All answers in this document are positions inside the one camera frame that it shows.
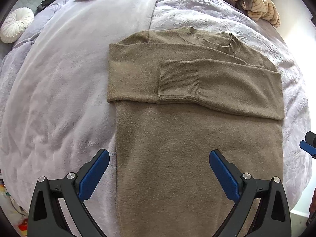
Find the person's right hand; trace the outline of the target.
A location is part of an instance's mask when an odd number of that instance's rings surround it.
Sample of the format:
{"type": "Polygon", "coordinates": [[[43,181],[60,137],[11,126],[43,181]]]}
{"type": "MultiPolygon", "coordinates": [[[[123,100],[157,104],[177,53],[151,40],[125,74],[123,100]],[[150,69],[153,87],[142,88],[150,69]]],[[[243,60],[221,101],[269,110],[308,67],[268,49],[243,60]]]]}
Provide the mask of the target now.
{"type": "Polygon", "coordinates": [[[312,198],[311,204],[309,206],[309,212],[310,213],[316,212],[316,189],[314,190],[313,198],[312,198]]]}

